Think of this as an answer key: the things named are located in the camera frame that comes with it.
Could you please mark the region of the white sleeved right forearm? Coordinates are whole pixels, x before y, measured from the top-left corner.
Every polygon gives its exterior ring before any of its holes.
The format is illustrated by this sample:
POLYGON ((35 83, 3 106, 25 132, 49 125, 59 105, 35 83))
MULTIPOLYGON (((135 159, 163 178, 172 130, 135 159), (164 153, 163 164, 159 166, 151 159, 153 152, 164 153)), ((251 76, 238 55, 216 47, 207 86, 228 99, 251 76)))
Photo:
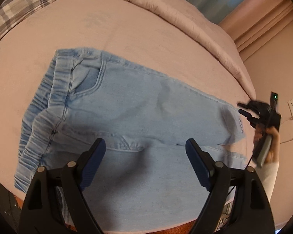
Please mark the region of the white sleeved right forearm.
POLYGON ((255 168, 269 202, 274 190, 279 164, 279 162, 272 162, 264 164, 261 168, 255 168))

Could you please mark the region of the right hand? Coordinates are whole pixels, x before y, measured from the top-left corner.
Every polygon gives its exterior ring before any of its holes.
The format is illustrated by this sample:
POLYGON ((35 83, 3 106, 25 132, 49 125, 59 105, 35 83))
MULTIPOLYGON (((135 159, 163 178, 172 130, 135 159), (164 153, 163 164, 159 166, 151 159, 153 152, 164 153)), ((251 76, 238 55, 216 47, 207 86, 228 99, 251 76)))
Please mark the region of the right hand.
MULTIPOLYGON (((280 134, 274 126, 267 127, 266 133, 272 136, 272 142, 264 163, 278 163, 280 161, 280 134)), ((257 124, 253 140, 254 145, 260 141, 263 134, 263 126, 261 126, 261 124, 257 124)))

